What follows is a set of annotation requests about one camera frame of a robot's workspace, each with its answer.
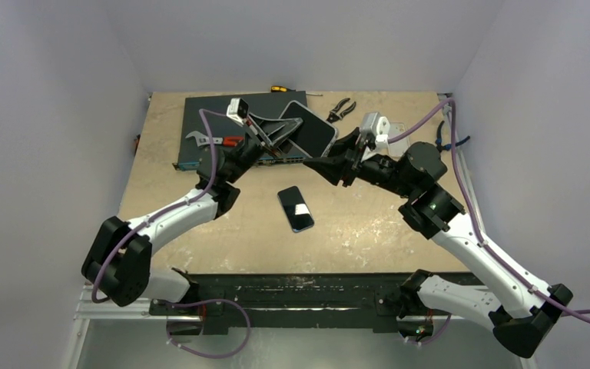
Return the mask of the blue smartphone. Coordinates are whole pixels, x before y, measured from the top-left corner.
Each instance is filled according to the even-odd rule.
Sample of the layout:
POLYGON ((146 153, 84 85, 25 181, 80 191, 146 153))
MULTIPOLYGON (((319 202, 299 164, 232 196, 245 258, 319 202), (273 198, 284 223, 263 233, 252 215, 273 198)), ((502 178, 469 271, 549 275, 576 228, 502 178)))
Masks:
POLYGON ((315 225, 310 209, 297 186, 278 191, 277 198, 293 232, 298 233, 315 225))

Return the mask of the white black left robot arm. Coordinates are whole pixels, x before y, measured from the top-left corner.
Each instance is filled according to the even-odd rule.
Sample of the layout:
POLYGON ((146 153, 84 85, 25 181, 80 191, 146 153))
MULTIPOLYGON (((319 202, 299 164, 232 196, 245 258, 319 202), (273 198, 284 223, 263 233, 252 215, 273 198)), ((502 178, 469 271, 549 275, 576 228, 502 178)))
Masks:
POLYGON ((198 225, 218 219, 234 205, 240 191, 233 183, 265 154, 275 155, 303 124, 301 118, 260 120, 256 115, 231 115, 245 136, 229 151, 210 143, 203 152, 199 182, 176 201, 149 214, 123 221, 105 220, 81 267, 92 283, 94 303, 124 307, 138 298, 168 303, 178 314, 198 304, 187 272, 154 271, 151 259, 164 246, 198 225))

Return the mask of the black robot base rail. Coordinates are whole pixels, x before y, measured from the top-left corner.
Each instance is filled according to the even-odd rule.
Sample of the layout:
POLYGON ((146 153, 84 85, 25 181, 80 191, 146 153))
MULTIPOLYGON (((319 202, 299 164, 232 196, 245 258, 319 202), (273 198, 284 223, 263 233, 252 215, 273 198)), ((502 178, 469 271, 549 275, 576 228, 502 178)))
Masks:
POLYGON ((204 307, 178 309, 159 301, 152 316, 193 322, 206 335, 231 327, 345 328, 395 333, 414 318, 445 317, 403 296, 409 272, 322 274, 194 274, 187 302, 204 307))

